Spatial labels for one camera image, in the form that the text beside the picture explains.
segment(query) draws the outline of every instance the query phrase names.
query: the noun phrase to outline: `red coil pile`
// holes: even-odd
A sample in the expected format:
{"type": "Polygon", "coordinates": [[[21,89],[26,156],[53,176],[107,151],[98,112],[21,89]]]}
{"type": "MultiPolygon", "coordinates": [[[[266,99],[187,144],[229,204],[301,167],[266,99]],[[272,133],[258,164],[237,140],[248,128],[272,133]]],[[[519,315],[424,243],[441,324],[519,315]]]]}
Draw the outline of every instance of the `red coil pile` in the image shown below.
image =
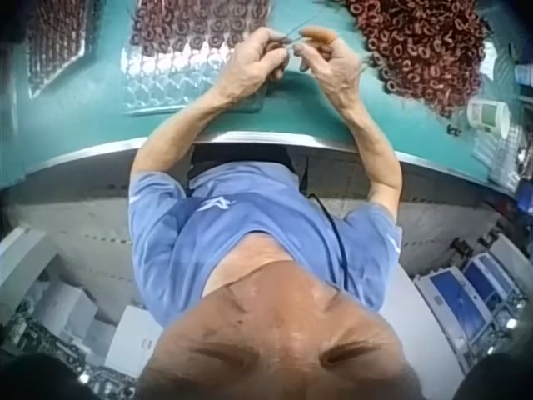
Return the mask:
{"type": "Polygon", "coordinates": [[[486,22],[475,0],[347,0],[386,90],[443,117],[481,85],[486,22]]]}

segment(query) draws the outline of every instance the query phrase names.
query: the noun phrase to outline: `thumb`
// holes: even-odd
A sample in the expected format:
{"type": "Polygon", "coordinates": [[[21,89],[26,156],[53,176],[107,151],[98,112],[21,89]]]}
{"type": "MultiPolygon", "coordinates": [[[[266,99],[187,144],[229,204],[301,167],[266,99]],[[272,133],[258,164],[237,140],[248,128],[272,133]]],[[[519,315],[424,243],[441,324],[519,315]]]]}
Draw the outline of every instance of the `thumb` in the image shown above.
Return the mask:
{"type": "Polygon", "coordinates": [[[280,47],[267,52],[257,64],[260,66],[264,74],[268,75],[276,68],[282,66],[288,57],[289,52],[286,48],[280,47]]]}
{"type": "Polygon", "coordinates": [[[301,57],[313,72],[317,69],[327,68],[327,61],[313,46],[306,43],[296,43],[293,49],[294,55],[301,57]]]}

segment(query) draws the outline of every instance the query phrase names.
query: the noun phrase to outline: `teal workbench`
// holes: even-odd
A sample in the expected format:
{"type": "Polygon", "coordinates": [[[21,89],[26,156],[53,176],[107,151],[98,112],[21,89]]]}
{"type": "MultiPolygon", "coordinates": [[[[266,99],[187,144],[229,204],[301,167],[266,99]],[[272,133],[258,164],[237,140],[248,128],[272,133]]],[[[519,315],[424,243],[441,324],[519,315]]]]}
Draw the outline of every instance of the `teal workbench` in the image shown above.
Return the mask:
{"type": "MultiPolygon", "coordinates": [[[[0,187],[58,163],[136,148],[167,116],[132,117],[122,112],[121,51],[128,39],[134,9],[134,0],[107,0],[93,57],[33,100],[28,97],[25,47],[14,49],[17,124],[12,137],[2,140],[2,152],[11,156],[2,157],[0,187]]],[[[335,28],[357,52],[366,54],[353,17],[345,9],[324,8],[310,0],[275,1],[271,25],[289,32],[313,15],[316,17],[312,24],[335,28]]],[[[501,41],[497,48],[504,46],[506,43],[501,41]]],[[[499,53],[504,54],[496,62],[496,76],[498,68],[510,68],[506,52],[499,53]]],[[[512,74],[507,74],[505,81],[488,86],[489,97],[504,100],[512,99],[518,90],[512,74]]],[[[476,183],[488,183],[487,167],[472,156],[471,134],[447,135],[446,120],[423,104],[387,95],[382,88],[376,72],[368,68],[361,79],[363,100],[400,160],[476,183]]],[[[283,81],[269,88],[260,112],[222,115],[199,141],[354,149],[351,135],[340,118],[312,77],[297,71],[296,60],[291,61],[283,81]]]]}

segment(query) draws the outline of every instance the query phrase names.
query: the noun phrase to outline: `black cable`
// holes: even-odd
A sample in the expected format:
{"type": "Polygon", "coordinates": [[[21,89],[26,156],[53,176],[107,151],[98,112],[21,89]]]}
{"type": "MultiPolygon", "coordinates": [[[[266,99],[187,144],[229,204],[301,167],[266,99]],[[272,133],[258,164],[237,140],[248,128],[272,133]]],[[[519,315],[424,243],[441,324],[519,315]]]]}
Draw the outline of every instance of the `black cable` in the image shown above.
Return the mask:
{"type": "Polygon", "coordinates": [[[342,287],[344,290],[348,291],[348,258],[346,256],[346,249],[344,248],[344,243],[342,242],[341,234],[339,233],[338,228],[336,227],[335,221],[333,221],[333,217],[331,214],[327,211],[326,206],[322,204],[320,201],[320,198],[315,193],[309,194],[307,198],[314,198],[317,202],[324,214],[326,214],[327,220],[330,222],[331,227],[333,228],[333,232],[335,233],[335,237],[337,242],[339,243],[339,248],[341,249],[341,270],[344,272],[344,279],[342,280],[342,287]]]}
{"type": "MultiPolygon", "coordinates": [[[[304,196],[307,195],[307,184],[309,183],[309,157],[306,158],[306,169],[304,170],[301,181],[300,181],[300,193],[302,193],[304,196]]],[[[333,233],[335,233],[335,238],[337,242],[339,243],[339,249],[341,250],[341,270],[344,272],[344,279],[342,282],[342,287],[345,291],[348,291],[348,257],[346,256],[346,249],[344,248],[344,242],[342,241],[341,234],[339,233],[339,229],[337,228],[335,221],[333,220],[333,217],[331,214],[327,211],[326,206],[321,202],[320,198],[315,193],[310,193],[307,195],[307,198],[314,198],[317,202],[324,214],[326,215],[327,220],[331,224],[331,228],[333,229],[333,233]]]]}

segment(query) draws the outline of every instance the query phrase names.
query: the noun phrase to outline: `finger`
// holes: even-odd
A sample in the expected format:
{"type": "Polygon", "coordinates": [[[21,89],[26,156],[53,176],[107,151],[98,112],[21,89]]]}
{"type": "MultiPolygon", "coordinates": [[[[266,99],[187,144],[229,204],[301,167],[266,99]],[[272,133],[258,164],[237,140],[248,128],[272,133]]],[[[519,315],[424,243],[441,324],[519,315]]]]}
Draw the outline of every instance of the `finger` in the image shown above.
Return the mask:
{"type": "Polygon", "coordinates": [[[278,68],[276,71],[274,71],[274,79],[279,81],[281,78],[283,78],[283,70],[278,68]]]}
{"type": "Polygon", "coordinates": [[[320,68],[327,68],[327,61],[321,54],[315,48],[305,43],[294,45],[294,55],[301,57],[313,71],[320,68]]]}
{"type": "Polygon", "coordinates": [[[318,42],[315,39],[307,39],[304,43],[308,44],[312,48],[315,48],[319,53],[333,53],[333,49],[330,45],[318,42]]]}
{"type": "Polygon", "coordinates": [[[314,39],[322,44],[330,44],[339,37],[335,31],[326,27],[309,26],[300,30],[304,38],[314,39]]]}
{"type": "Polygon", "coordinates": [[[300,64],[300,72],[301,73],[304,73],[305,71],[307,71],[309,69],[309,65],[307,64],[307,62],[305,60],[301,60],[301,64],[300,64]]]}
{"type": "Polygon", "coordinates": [[[256,29],[247,39],[248,42],[254,43],[264,48],[269,42],[290,43],[291,40],[285,34],[270,29],[269,27],[260,27],[256,29]]]}
{"type": "Polygon", "coordinates": [[[280,47],[266,53],[264,57],[257,62],[257,65],[260,66],[265,75],[268,75],[276,68],[284,65],[288,58],[289,52],[286,50],[286,48],[280,47]]]}

